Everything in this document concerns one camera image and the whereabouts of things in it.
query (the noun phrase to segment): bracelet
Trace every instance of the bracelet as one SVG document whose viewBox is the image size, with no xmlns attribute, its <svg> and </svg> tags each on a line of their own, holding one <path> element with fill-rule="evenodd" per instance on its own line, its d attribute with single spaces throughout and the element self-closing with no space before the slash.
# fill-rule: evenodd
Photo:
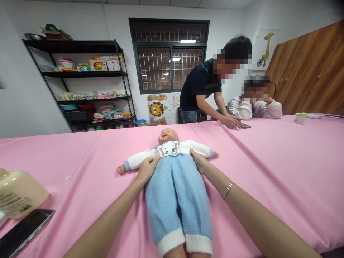
<svg viewBox="0 0 344 258">
<path fill-rule="evenodd" d="M 223 196 L 223 199 L 226 200 L 226 197 L 227 197 L 227 195 L 228 195 L 230 189 L 232 188 L 233 184 L 235 184 L 235 182 L 232 182 L 232 183 L 229 184 L 229 186 L 227 187 L 227 192 L 226 192 L 226 194 Z"/>
</svg>

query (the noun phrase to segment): pink tablecloth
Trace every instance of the pink tablecloth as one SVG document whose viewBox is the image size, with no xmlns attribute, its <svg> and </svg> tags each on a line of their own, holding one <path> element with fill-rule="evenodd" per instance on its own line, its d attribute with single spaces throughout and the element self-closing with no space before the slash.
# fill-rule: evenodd
<svg viewBox="0 0 344 258">
<path fill-rule="evenodd" d="M 181 140 L 220 153 L 211 162 L 286 222 L 318 252 L 344 245 L 344 121 L 294 116 L 252 119 L 251 129 L 219 122 L 173 125 Z M 157 144 L 165 126 L 0 139 L 0 166 L 30 172 L 52 194 L 56 214 L 20 257 L 62 257 L 129 186 L 136 171 L 120 176 L 126 158 Z M 214 231 L 214 257 L 260 254 L 214 187 L 205 179 Z M 1 230 L 4 235 L 15 222 Z M 143 192 L 130 210 L 109 257 L 158 257 Z"/>
</svg>

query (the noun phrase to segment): giraffe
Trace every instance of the giraffe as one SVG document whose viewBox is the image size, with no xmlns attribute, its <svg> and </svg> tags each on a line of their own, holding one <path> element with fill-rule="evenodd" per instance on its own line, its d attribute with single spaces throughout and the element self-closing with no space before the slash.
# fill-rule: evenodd
<svg viewBox="0 0 344 258">
<path fill-rule="evenodd" d="M 264 37 L 264 39 L 268 41 L 268 45 L 266 46 L 266 53 L 265 53 L 265 55 L 262 55 L 262 58 L 258 60 L 257 66 L 261 66 L 263 62 L 264 62 L 263 66 L 265 66 L 265 61 L 269 57 L 269 46 L 270 46 L 270 39 L 271 39 L 272 36 L 274 36 L 274 33 L 273 32 L 269 32 L 268 35 L 266 35 Z"/>
</svg>

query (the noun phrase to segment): bottle label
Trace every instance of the bottle label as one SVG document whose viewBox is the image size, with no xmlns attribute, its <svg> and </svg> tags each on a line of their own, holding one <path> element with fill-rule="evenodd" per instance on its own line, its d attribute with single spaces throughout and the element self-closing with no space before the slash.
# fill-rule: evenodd
<svg viewBox="0 0 344 258">
<path fill-rule="evenodd" d="M 29 197 L 20 197 L 15 192 L 0 195 L 0 211 L 10 217 L 31 208 Z"/>
</svg>

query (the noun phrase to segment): white jacket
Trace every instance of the white jacket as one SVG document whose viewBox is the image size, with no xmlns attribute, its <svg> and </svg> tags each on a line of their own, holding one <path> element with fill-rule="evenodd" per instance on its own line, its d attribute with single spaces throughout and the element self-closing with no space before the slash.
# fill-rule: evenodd
<svg viewBox="0 0 344 258">
<path fill-rule="evenodd" d="M 235 97 L 227 105 L 227 112 L 243 120 L 259 117 L 281 118 L 282 105 L 273 100 L 270 104 L 265 101 L 256 101 L 254 103 L 254 114 L 252 114 L 252 105 L 249 101 L 242 101 L 240 97 Z"/>
<path fill-rule="evenodd" d="M 160 155 L 160 158 L 166 156 L 177 156 L 180 153 L 190 155 L 191 148 L 193 148 L 195 152 L 202 154 L 206 158 L 211 158 L 214 155 L 214 151 L 208 146 L 194 142 L 192 140 L 187 140 L 185 142 L 168 141 L 160 146 L 157 146 L 155 149 L 149 149 L 130 156 L 124 163 L 124 167 L 126 171 L 139 168 L 146 158 L 155 157 L 157 155 Z"/>
</svg>

